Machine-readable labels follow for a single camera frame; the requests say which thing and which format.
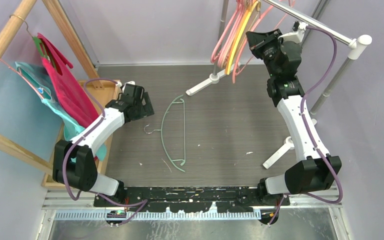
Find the thick pink plastic hanger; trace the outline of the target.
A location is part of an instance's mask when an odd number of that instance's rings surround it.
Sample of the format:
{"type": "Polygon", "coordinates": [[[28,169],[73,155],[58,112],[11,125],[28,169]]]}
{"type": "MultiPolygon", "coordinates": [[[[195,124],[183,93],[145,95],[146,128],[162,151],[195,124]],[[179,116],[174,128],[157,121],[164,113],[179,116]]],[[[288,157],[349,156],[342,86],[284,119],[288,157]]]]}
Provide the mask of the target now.
{"type": "Polygon", "coordinates": [[[232,44],[233,39],[237,34],[240,22],[245,13],[245,10],[247,9],[246,0],[236,0],[235,2],[236,7],[233,15],[226,23],[229,1],[222,1],[221,16],[218,28],[218,40],[210,57],[210,62],[215,66],[222,66],[222,64],[219,63],[219,57],[230,49],[230,45],[232,44]]]}

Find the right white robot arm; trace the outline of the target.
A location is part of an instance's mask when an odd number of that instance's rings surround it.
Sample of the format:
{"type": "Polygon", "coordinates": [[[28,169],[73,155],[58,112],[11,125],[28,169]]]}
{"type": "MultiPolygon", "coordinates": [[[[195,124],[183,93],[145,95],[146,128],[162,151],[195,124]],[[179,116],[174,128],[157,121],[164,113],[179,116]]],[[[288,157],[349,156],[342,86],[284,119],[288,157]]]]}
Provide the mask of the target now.
{"type": "Polygon", "coordinates": [[[328,190],[337,180],[342,162],[324,146],[309,117],[306,93],[297,77],[302,47],[286,40],[279,29],[248,31],[246,37],[251,53],[267,68],[267,93],[286,123],[297,159],[285,173],[260,180],[259,202],[268,206],[280,195],[313,196],[314,192],[328,190]]]}

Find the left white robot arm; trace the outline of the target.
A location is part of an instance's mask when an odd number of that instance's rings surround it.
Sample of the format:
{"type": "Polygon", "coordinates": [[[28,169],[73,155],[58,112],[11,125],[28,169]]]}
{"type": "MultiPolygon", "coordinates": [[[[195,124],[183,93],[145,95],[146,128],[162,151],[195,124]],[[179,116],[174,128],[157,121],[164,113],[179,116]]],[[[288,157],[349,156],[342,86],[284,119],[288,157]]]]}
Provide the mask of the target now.
{"type": "Polygon", "coordinates": [[[54,147],[52,178],[83,192],[106,196],[113,206],[126,200],[125,185],[99,173],[95,164],[99,148],[125,123],[152,116],[154,109],[144,87],[130,81],[121,86],[117,98],[110,100],[102,114],[70,140],[59,140],[54,147]]]}

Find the green wire hanger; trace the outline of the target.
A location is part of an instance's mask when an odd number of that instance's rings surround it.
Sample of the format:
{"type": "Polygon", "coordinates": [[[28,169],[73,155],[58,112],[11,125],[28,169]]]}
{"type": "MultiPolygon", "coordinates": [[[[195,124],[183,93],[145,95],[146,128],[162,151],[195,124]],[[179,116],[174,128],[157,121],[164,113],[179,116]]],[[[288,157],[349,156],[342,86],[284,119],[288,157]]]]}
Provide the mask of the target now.
{"type": "Polygon", "coordinates": [[[169,160],[169,162],[171,163],[171,165],[176,168],[177,170],[179,170],[180,172],[182,173],[186,173],[186,171],[184,169],[182,169],[182,167],[186,164],[187,162],[187,150],[186,150],[186,101],[184,100],[184,95],[179,95],[177,96],[176,98],[174,98],[171,103],[167,106],[163,116],[162,116],[162,119],[161,119],[161,122],[160,122],[160,128],[158,129],[153,129],[152,131],[147,131],[146,128],[149,126],[149,124],[147,124],[144,128],[143,128],[143,131],[147,134],[147,135],[151,135],[152,133],[154,132],[159,132],[159,135],[160,135],[160,141],[161,141],[161,146],[162,146],[162,149],[166,155],[166,158],[169,160]],[[166,144],[165,144],[165,141],[164,141],[164,125],[165,125],[165,120],[166,120],[166,117],[171,109],[171,107],[173,105],[176,105],[176,104],[180,104],[182,105],[182,119],[183,119],[183,158],[179,158],[179,159],[173,159],[170,154],[169,154],[169,151],[166,147],[166,144]]]}

